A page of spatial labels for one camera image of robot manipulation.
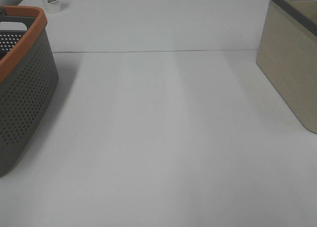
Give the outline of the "grey perforated basket orange rim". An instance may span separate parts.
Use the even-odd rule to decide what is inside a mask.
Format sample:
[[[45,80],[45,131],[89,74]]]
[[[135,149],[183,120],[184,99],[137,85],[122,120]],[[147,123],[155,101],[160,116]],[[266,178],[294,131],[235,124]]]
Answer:
[[[0,32],[0,175],[20,159],[55,92],[59,75],[46,32],[45,12],[34,6],[2,5],[1,22],[26,30]]]

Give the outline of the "beige storage box grey rim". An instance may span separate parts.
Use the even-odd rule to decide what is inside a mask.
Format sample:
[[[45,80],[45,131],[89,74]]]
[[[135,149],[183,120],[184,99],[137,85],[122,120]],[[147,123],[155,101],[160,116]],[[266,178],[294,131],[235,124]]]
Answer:
[[[317,0],[269,0],[256,63],[304,128],[317,131]]]

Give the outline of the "white paper coffee cup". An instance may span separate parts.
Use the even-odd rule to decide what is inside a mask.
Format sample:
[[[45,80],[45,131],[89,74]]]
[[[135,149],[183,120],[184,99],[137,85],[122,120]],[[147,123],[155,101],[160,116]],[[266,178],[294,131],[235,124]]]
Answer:
[[[61,11],[60,0],[42,0],[45,10],[49,14],[59,13]]]

